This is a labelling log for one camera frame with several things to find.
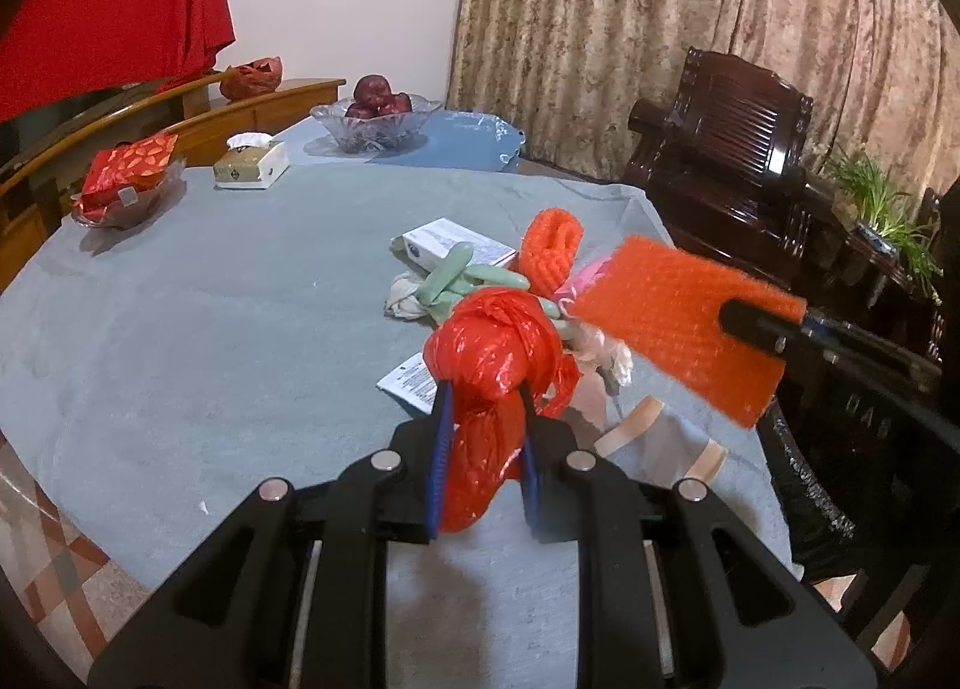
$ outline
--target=curtain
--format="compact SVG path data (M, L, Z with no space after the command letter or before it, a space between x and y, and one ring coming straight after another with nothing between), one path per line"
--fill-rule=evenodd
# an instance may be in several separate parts
M632 105L669 107L691 46L812 96L811 153L865 143L915 194L957 177L960 37L938 0L462 0L450 106L512 122L530 158L616 179Z

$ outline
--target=potted plant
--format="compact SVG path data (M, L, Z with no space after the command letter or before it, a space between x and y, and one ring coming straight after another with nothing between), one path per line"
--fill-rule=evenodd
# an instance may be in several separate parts
M928 248L934 224L918 226L907 213L909 194L898 191L890 172L859 146L852 154L834 146L824 171L853 202L857 228L877 250L899 254L906 272L925 296L939 304L933 276L941 274Z

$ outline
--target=tiled floor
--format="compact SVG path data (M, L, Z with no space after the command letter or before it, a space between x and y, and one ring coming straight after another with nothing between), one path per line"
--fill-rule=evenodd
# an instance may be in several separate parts
M80 678L148 595L59 512L2 434L0 568Z
M832 609L839 610L844 592L847 591L852 582L853 576L833 577L818 583L816 589L824 596ZM890 623L889 627L883 630L882 635L877 638L872 651L877 659L880 659L884 665L892 669L904 661L909 648L910 623L901 612L896 614L896 618Z

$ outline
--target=round table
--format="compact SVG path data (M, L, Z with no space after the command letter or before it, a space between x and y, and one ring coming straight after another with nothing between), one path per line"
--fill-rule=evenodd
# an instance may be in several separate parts
M261 480L331 479L407 411L374 384L430 328L384 317L392 237L453 219L517 246L534 214L584 224L579 263L667 239L638 189L393 166L293 167L267 191L209 168L125 233L66 221L0 296L0 426L53 502L153 587ZM789 563L760 442L635 357L650 393L731 452L716 491ZM520 488L472 529L392 546L391 686L573 686L577 550L541 546Z

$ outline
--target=red plastic bag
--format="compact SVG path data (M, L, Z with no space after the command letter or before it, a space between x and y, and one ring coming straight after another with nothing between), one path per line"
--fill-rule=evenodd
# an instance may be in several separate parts
M426 341L424 360L434 378L453 383L453 419L460 425L440 529L459 531L486 512L520 454L520 385L530 384L538 413L556 417L580 372L536 296L515 288L482 288L460 302ZM556 395L541 407L551 384Z
M237 74L220 82L220 93L229 101L270 94L277 90L283 77L283 64L276 55L258 58L232 69L236 69Z

